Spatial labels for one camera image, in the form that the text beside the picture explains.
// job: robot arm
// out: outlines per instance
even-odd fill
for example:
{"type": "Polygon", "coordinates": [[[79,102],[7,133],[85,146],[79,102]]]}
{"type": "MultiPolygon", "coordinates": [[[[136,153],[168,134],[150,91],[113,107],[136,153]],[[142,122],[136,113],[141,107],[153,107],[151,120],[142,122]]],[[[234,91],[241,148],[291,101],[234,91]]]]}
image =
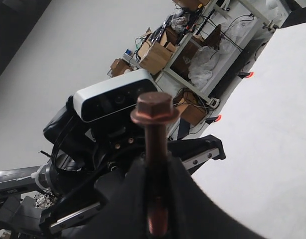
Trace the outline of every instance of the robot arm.
{"type": "MultiPolygon", "coordinates": [[[[137,98],[146,92],[159,96],[149,73],[138,70],[85,88],[70,97],[66,107],[44,130],[45,137],[54,144],[49,162],[43,167],[0,172],[0,229],[36,238],[73,238],[85,227],[90,228],[93,235],[101,233],[103,238],[115,238],[113,235],[120,238],[120,233],[125,233],[127,238],[144,238],[139,236],[146,235],[144,228],[153,223],[145,220],[147,204],[151,203],[146,193],[152,187],[165,184],[166,206],[173,205],[168,208],[171,221],[166,234],[179,238],[176,235],[180,230],[184,230],[183,235],[193,233],[192,228],[203,231],[198,228],[200,224],[192,226],[190,220],[196,219],[192,219],[189,210],[199,212],[197,203],[202,202],[206,206],[200,213],[206,216],[206,212],[220,212],[220,209],[210,203],[189,174],[211,158],[225,159],[222,143],[211,135],[166,142],[164,127],[156,128],[158,135],[151,130],[148,137],[147,127],[143,127],[145,123],[138,125],[130,118],[137,98]],[[161,148],[168,148],[170,152],[163,156],[167,163],[160,176],[164,181],[148,184],[156,177],[148,173],[145,158],[150,155],[154,159],[152,152],[157,153],[161,148]],[[51,197],[52,206],[38,208],[31,198],[20,201],[21,193],[35,190],[46,198],[51,197]]],[[[163,109],[153,112],[162,113],[163,109]]],[[[224,213],[219,215],[231,220],[224,213]]],[[[232,226],[246,231],[233,222],[232,226]]]]}

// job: black cable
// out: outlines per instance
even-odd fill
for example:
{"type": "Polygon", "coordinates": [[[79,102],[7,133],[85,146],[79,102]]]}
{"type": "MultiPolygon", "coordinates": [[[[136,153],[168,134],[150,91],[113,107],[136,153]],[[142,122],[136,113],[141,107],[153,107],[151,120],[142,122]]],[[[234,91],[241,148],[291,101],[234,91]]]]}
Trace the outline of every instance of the black cable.
{"type": "Polygon", "coordinates": [[[252,17],[253,19],[252,19],[252,20],[241,20],[241,21],[253,21],[253,20],[255,19],[252,15],[241,15],[241,16],[235,18],[235,19],[231,22],[231,24],[229,24],[229,26],[228,26],[227,30],[225,31],[225,33],[233,26],[233,23],[234,23],[235,21],[237,21],[238,19],[240,19],[240,18],[242,18],[242,17],[245,17],[245,16],[252,17]]]}
{"type": "Polygon", "coordinates": [[[157,87],[159,87],[159,89],[160,89],[162,92],[164,92],[164,90],[158,85],[158,83],[156,83],[156,82],[154,81],[154,84],[155,84],[157,87]]]}
{"type": "Polygon", "coordinates": [[[262,48],[263,46],[265,46],[267,43],[268,43],[268,42],[264,42],[264,43],[262,43],[262,44],[257,48],[257,50],[255,51],[255,56],[254,56],[254,60],[255,60],[255,61],[257,61],[256,55],[257,55],[259,49],[261,49],[261,48],[262,48]]]}
{"type": "MultiPolygon", "coordinates": [[[[209,23],[213,26],[213,27],[217,27],[216,26],[216,24],[211,20],[211,19],[209,19],[209,23]]],[[[221,32],[221,34],[222,34],[222,38],[223,39],[226,39],[226,40],[228,40],[229,42],[231,42],[240,52],[242,52],[244,49],[243,48],[241,48],[239,45],[237,45],[236,44],[236,42],[234,42],[229,36],[227,36],[222,30],[220,31],[221,32]]]]}
{"type": "Polygon", "coordinates": [[[208,35],[209,36],[209,34],[208,33],[206,33],[205,31],[203,31],[203,30],[200,30],[200,32],[203,32],[204,34],[206,34],[206,35],[208,35]]]}
{"type": "Polygon", "coordinates": [[[189,133],[187,136],[200,133],[201,130],[204,128],[205,125],[206,125],[206,122],[204,122],[203,126],[198,130],[198,132],[196,132],[196,133],[189,133]]]}

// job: red clip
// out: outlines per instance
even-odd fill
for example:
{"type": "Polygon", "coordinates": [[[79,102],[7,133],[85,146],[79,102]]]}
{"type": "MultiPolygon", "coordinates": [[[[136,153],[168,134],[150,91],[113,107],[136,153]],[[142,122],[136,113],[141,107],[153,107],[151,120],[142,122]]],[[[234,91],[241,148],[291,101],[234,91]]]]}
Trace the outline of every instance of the red clip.
{"type": "Polygon", "coordinates": [[[215,122],[218,122],[222,119],[222,115],[218,115],[217,119],[215,120],[215,122]]]}
{"type": "Polygon", "coordinates": [[[248,75],[248,76],[246,76],[246,78],[251,78],[253,75],[254,75],[254,72],[253,72],[253,71],[251,71],[251,72],[249,73],[249,75],[248,75]]]}

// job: hex bolt head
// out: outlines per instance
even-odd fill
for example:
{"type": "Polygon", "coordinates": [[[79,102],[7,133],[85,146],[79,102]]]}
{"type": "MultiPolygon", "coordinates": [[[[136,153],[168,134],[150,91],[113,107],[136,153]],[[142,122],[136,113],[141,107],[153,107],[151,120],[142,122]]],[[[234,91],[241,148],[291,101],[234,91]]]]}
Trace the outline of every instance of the hex bolt head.
{"type": "Polygon", "coordinates": [[[137,108],[131,118],[139,124],[168,124],[179,118],[179,111],[173,107],[172,96],[163,92],[148,92],[138,97],[137,108]]]}
{"type": "Polygon", "coordinates": [[[169,116],[172,112],[172,96],[169,94],[145,93],[138,98],[138,114],[155,119],[169,116]]]}

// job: white wall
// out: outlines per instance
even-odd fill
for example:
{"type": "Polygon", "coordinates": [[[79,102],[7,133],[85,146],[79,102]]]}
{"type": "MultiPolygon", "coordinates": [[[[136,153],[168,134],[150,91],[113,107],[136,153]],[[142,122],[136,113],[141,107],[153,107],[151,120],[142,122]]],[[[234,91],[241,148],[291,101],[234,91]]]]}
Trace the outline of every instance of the white wall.
{"type": "Polygon", "coordinates": [[[41,164],[43,128],[174,10],[171,0],[53,0],[0,77],[0,170],[41,164]]]}

